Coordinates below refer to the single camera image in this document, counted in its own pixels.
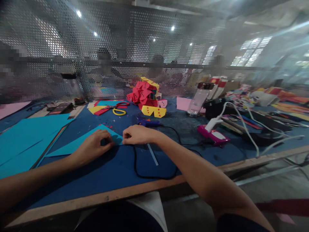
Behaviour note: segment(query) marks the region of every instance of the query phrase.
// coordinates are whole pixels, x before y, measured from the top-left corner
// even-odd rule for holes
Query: wooden table edge
[[[283,159],[292,155],[302,154],[305,152],[309,152],[309,145],[282,152],[272,153],[269,155],[261,156],[259,158],[252,158],[231,164],[222,165],[219,166],[218,168],[223,172],[241,170],[248,167],[253,167],[263,163],[271,162],[274,160]],[[32,222],[46,217],[58,215],[61,213],[70,212],[87,207],[93,207],[109,201],[136,196],[139,194],[170,187],[184,182],[186,182],[186,180],[182,175],[177,176],[172,180],[156,180],[104,193],[98,193],[87,197],[81,197],[38,208],[33,208],[13,214],[3,215],[1,218],[1,222],[2,225],[5,226],[5,228],[13,227],[23,223]]]

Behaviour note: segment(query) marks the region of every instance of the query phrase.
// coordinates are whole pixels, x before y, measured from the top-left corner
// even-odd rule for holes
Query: pink charger
[[[204,136],[206,139],[211,138],[215,142],[213,144],[214,146],[216,147],[223,146],[224,144],[226,144],[228,141],[231,140],[230,138],[224,136],[217,130],[210,130],[210,131],[206,130],[205,129],[206,126],[207,125],[200,125],[197,128],[197,131],[200,132],[202,136]]]

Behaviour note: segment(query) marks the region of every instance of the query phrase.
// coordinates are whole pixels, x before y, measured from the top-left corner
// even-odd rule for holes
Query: forearm
[[[0,215],[51,180],[76,168],[70,158],[66,157],[42,167],[0,179]]]
[[[155,142],[180,169],[193,190],[213,208],[253,204],[217,167],[165,135]]]

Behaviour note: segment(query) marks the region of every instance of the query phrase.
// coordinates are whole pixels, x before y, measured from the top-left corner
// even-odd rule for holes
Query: white plug
[[[223,120],[218,118],[218,117],[217,118],[213,118],[205,126],[205,130],[207,130],[207,131],[215,130],[222,122],[223,122]]]

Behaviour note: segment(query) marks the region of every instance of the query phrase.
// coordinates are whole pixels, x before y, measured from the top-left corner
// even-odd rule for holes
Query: perforated metal mesh
[[[101,1],[10,0],[0,22],[1,102],[71,100],[66,72],[77,73],[88,100],[124,98],[141,76],[160,84],[165,97],[190,95],[234,29],[218,19]]]

